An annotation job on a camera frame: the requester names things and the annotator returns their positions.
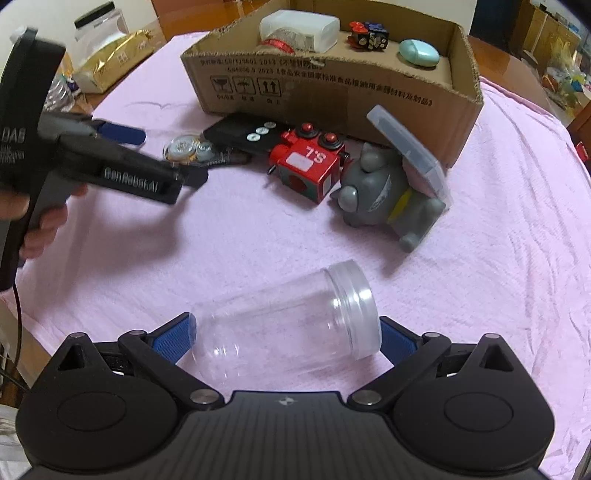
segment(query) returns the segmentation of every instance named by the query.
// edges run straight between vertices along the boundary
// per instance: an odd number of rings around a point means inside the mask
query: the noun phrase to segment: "blue gripper pad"
[[[190,313],[183,313],[174,320],[150,333],[152,348],[172,363],[178,362],[193,346],[195,317]]]
[[[417,351],[421,337],[388,317],[380,317],[382,348],[380,351],[394,366]]]

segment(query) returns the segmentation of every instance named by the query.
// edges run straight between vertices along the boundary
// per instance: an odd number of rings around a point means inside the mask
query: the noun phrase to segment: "pink blanket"
[[[144,128],[142,151],[156,157],[172,137],[213,123],[179,60],[196,38],[175,38],[96,116]],[[411,255],[256,167],[213,170],[175,207],[92,188],[70,202],[55,244],[18,276],[26,328],[50,352],[75,331],[115,340],[200,300],[353,258],[381,314],[415,332],[507,339],[556,416],[543,469],[570,480],[591,437],[589,176],[555,118],[485,80],[482,89],[485,106],[449,174],[455,203]],[[272,386],[346,395],[388,366],[377,355]]]

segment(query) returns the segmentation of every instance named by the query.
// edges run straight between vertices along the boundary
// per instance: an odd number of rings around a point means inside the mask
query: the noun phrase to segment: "transparent cylinder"
[[[201,380],[215,387],[361,359],[382,344],[374,297],[352,260],[198,304],[193,314],[193,359]]]

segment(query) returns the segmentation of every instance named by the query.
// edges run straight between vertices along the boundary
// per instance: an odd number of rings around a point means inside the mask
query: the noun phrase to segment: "white plastic container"
[[[331,15],[299,10],[278,10],[261,20],[259,26],[261,40],[266,40],[280,28],[303,34],[306,37],[306,50],[324,53],[336,44],[340,21]]]
[[[451,207],[452,194],[439,160],[383,106],[373,107],[367,119],[415,168],[437,198],[445,203],[446,210]]]

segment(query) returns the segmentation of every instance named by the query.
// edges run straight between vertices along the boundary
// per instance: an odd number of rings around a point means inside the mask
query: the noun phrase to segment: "cardboard box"
[[[263,17],[281,8],[339,17],[340,38],[325,54],[255,54]],[[383,52],[349,47],[349,23],[379,21],[390,31]],[[398,43],[424,40],[441,54],[435,69],[407,63]],[[387,144],[365,115],[382,105],[451,167],[482,108],[478,68],[459,25],[371,0],[270,0],[214,30],[182,55],[202,108],[235,111]]]

